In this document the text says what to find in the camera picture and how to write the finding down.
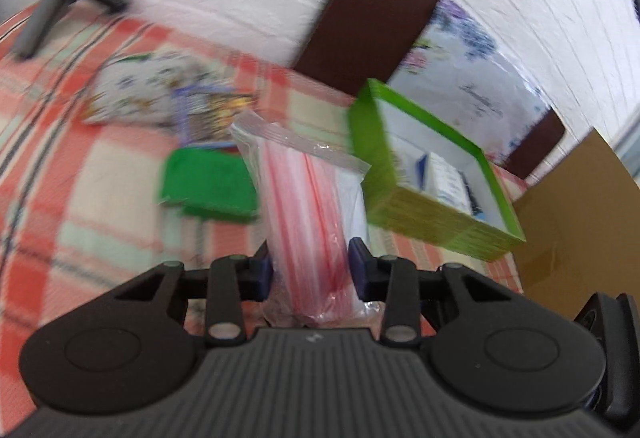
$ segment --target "cardboard box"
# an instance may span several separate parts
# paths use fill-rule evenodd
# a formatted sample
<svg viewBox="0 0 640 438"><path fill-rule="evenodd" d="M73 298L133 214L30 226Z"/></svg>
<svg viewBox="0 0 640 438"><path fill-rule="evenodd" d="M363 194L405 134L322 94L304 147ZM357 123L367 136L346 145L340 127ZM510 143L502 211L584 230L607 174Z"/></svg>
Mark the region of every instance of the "cardboard box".
<svg viewBox="0 0 640 438"><path fill-rule="evenodd" d="M377 80L348 118L354 154L371 165L362 184L370 223L487 261L523 241L491 165L458 131ZM408 174L431 151L464 172L485 221L422 193L417 175L413 183Z"/></svg>
<svg viewBox="0 0 640 438"><path fill-rule="evenodd" d="M527 297L570 319L596 291L640 300L640 189L596 131L514 208Z"/></svg>

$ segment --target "gray handle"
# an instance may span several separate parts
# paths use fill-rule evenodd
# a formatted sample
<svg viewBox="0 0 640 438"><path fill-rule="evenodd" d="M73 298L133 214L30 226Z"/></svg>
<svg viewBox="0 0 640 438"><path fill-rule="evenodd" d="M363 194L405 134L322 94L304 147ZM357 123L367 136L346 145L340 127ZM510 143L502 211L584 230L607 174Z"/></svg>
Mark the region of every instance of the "gray handle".
<svg viewBox="0 0 640 438"><path fill-rule="evenodd" d="M42 44L53 25L66 13L72 0L40 0L15 39L12 52L20 58L31 58Z"/></svg>

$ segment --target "cardboard flap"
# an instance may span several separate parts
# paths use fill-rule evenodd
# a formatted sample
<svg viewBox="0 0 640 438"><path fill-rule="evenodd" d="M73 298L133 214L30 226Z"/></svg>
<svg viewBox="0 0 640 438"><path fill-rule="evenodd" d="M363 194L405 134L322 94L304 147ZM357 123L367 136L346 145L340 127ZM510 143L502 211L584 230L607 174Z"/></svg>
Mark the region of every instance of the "cardboard flap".
<svg viewBox="0 0 640 438"><path fill-rule="evenodd" d="M527 297L572 319L596 291L640 299L640 189L597 131L514 208Z"/></svg>

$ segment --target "red plaid fabric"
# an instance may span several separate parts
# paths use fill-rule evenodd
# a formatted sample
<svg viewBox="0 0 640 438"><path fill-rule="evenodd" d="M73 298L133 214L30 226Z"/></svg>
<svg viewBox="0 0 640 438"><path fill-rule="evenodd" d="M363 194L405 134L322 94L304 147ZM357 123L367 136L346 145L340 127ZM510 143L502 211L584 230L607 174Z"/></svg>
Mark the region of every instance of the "red plaid fabric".
<svg viewBox="0 0 640 438"><path fill-rule="evenodd" d="M260 225L182 217L157 204L162 163L176 147L163 131L79 120L92 76L113 56L186 50L257 95L267 118L337 147L348 147L351 98L289 69L139 18L111 18L76 5L39 55L8 55L30 9L0 26L0 433L33 410L18 355L39 326L167 259L204 267L253 253ZM498 170L514 198L521 182ZM513 259L484 264L371 227L372 251L434 269L460 261L518 290ZM246 303L249 329L261 323ZM187 327L199 331L202 307Z"/></svg>

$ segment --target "checkered cloth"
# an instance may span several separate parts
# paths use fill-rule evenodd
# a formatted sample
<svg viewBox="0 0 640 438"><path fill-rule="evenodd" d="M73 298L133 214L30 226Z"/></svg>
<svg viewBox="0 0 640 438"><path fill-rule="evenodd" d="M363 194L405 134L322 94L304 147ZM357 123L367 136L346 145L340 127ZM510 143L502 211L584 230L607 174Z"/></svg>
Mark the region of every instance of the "checkered cloth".
<svg viewBox="0 0 640 438"><path fill-rule="evenodd" d="M139 18L107 17L76 5L37 58L9 55L31 9L0 26L0 432L33 404L20 380L18 354L39 326L167 259L206 267L213 258L251 254L260 225L181 217L158 205L170 134L79 120L87 85L114 56L185 50L209 61L258 108L299 134L348 148L352 98L289 69ZM511 198L524 182L498 169ZM422 241L370 227L372 252L398 254L423 269L460 261L519 290L510 256L484 264ZM248 329L260 323L247 303ZM199 331L202 307L186 326Z"/></svg>

